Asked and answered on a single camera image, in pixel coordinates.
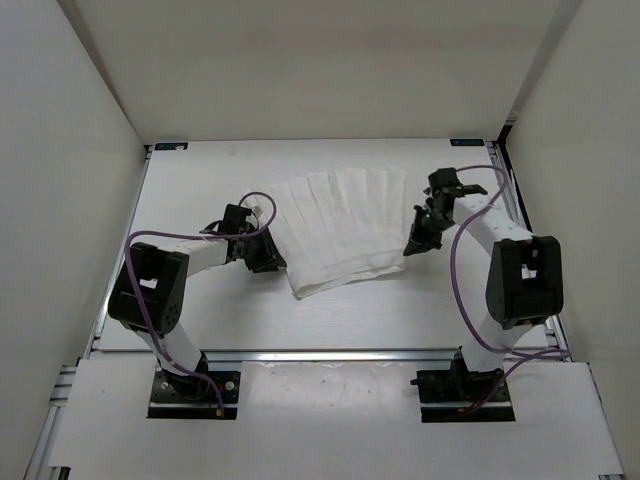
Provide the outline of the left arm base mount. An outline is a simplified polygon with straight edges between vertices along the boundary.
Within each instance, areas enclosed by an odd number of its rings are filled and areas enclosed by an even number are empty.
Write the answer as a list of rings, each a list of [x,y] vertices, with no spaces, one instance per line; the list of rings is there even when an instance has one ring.
[[[156,368],[149,396],[147,417],[150,419],[236,420],[238,415],[241,372],[211,370],[201,360],[197,373],[207,375],[220,392],[223,407],[211,383],[193,376],[171,373]]]

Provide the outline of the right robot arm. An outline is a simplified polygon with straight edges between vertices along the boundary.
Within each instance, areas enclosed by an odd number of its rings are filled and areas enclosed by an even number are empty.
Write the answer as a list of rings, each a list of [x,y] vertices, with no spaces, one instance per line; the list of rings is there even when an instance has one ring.
[[[516,343],[533,327],[559,314],[564,305],[561,247],[553,236],[536,236],[519,226],[495,205],[498,197],[478,184],[463,184],[456,168],[438,169],[428,177],[423,205],[416,206],[405,256],[439,249],[443,233],[454,228],[449,269],[458,284],[457,248],[469,233],[488,254],[485,288],[487,314],[475,325],[466,309],[459,310],[472,335],[458,353],[463,366],[449,375],[449,387],[470,400],[486,384],[483,372],[502,367],[506,356],[520,360],[560,360],[562,350],[518,352]]]

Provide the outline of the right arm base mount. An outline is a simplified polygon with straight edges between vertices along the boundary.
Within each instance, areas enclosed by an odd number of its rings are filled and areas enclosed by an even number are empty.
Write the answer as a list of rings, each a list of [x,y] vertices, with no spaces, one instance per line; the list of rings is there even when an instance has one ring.
[[[455,357],[448,370],[418,370],[410,385],[418,390],[422,423],[516,420],[502,368],[470,371]]]

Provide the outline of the white pleated skirt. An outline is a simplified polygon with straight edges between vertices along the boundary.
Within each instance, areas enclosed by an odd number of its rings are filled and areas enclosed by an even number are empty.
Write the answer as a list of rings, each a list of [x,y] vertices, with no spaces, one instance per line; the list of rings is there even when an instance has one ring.
[[[396,168],[310,173],[254,191],[247,199],[287,263],[298,299],[404,269],[406,174]]]

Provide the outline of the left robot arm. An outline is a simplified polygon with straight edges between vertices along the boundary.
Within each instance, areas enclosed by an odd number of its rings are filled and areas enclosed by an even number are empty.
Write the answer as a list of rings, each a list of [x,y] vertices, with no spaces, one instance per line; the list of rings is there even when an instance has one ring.
[[[152,349],[161,368],[175,377],[175,388],[188,400],[206,395],[210,386],[204,353],[180,325],[187,280],[198,273],[242,260],[253,273],[282,270],[280,255],[257,210],[226,206],[223,218],[197,236],[180,236],[162,249],[128,239],[124,264],[108,301],[108,315],[136,333]]]

